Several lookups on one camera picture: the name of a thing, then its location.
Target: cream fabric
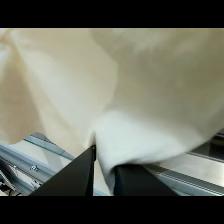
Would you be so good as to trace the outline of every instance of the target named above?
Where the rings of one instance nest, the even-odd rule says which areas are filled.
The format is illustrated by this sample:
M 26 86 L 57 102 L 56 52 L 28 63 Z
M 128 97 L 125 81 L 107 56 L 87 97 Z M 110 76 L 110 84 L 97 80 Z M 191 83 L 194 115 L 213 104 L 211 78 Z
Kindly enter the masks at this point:
M 34 132 L 112 168 L 151 163 L 224 126 L 223 29 L 1 29 L 0 140 Z

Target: cloth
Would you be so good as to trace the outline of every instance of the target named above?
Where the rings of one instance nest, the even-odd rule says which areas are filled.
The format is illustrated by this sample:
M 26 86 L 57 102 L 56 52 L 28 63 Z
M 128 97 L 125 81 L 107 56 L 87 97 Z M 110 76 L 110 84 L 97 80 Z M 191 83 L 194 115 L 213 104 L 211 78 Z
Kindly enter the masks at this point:
M 0 140 L 40 132 L 113 168 L 188 152 L 224 126 L 223 29 L 1 29 Z

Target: fabric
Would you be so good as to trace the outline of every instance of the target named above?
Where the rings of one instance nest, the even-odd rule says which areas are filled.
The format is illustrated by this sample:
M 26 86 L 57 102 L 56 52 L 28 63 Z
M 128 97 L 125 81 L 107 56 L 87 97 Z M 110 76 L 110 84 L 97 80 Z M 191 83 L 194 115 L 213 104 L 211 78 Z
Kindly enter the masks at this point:
M 40 132 L 113 167 L 188 152 L 224 126 L 223 29 L 1 29 L 0 140 Z

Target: white cloth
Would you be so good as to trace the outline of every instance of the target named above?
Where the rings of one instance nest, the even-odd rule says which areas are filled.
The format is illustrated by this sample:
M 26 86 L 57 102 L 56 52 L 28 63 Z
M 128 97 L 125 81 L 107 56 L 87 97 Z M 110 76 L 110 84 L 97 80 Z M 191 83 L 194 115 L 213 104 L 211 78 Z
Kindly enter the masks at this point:
M 224 126 L 223 29 L 1 29 L 0 140 L 34 132 L 113 167 L 168 159 Z

